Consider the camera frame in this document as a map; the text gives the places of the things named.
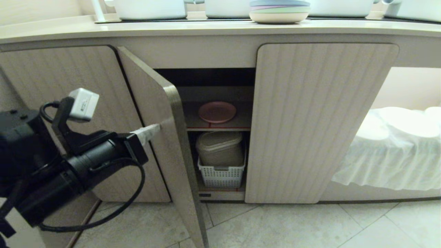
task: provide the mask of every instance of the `bowl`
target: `bowl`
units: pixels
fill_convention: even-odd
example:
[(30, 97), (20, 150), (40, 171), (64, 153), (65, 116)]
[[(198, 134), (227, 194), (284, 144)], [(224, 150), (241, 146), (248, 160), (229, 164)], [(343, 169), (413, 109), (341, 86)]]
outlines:
[(299, 0), (252, 0), (250, 6), (270, 6), (270, 5), (290, 5), (290, 6), (310, 6), (311, 4)]
[(257, 23), (268, 24), (286, 24), (298, 23), (308, 17), (308, 12), (305, 13), (253, 13), (250, 12), (251, 20)]
[(283, 7), (293, 7), (295, 5), (266, 5), (266, 6), (253, 6), (251, 7), (251, 11), (259, 10), (259, 9), (271, 9), (271, 8), (283, 8)]
[(308, 13), (311, 10), (308, 6), (281, 7), (252, 10), (251, 13)]

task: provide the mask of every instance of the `white pot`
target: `white pot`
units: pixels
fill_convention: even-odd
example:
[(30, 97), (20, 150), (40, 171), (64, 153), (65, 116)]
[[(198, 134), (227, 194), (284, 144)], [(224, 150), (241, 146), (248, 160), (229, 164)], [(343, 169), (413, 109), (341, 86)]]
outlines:
[[(188, 4), (202, 4), (204, 0), (185, 0)], [(250, 18), (250, 0), (205, 0), (208, 18)]]
[(441, 22), (441, 0), (383, 0), (386, 17)]
[(187, 17), (184, 0), (105, 0), (121, 20), (159, 20)]
[(305, 0), (311, 3), (309, 16), (366, 17), (380, 0)]

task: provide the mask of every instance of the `tiled floor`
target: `tiled floor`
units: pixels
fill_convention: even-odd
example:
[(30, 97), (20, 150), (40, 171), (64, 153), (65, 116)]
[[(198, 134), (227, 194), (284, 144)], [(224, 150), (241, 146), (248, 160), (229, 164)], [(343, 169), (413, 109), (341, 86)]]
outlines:
[[(118, 204), (103, 203), (94, 219)], [(441, 248), (441, 201), (202, 205), (211, 248)], [(75, 248), (194, 248), (173, 204), (136, 203)]]

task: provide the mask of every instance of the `plastic basket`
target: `plastic basket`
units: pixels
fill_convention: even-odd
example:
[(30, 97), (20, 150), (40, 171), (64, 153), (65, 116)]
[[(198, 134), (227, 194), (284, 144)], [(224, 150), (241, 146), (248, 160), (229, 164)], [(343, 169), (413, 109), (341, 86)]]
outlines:
[(203, 166), (198, 158), (198, 167), (206, 187), (213, 188), (239, 188), (242, 175), (247, 164), (247, 147), (244, 147), (245, 159), (243, 166), (214, 167)]

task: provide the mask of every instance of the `plastic container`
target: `plastic container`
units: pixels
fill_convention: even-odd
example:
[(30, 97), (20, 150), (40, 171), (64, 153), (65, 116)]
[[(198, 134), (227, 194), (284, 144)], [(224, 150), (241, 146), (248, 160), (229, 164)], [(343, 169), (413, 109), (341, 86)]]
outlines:
[[(247, 148), (244, 147), (243, 150), (244, 158), (246, 158)], [(239, 188), (242, 183), (246, 163), (246, 159), (243, 159), (241, 166), (214, 167), (204, 166), (201, 164), (201, 160), (198, 159), (198, 167), (201, 171), (204, 185), (213, 188)]]
[(305, 0), (311, 3), (309, 16), (366, 17), (380, 0)]
[(383, 0), (388, 4), (385, 17), (441, 23), (440, 0)]
[(203, 4), (208, 18), (250, 18), (250, 0), (184, 0), (188, 4)]
[(121, 20), (162, 20), (187, 17), (183, 0), (104, 0)]
[(205, 166), (228, 167), (243, 164), (241, 132), (206, 132), (196, 142)]

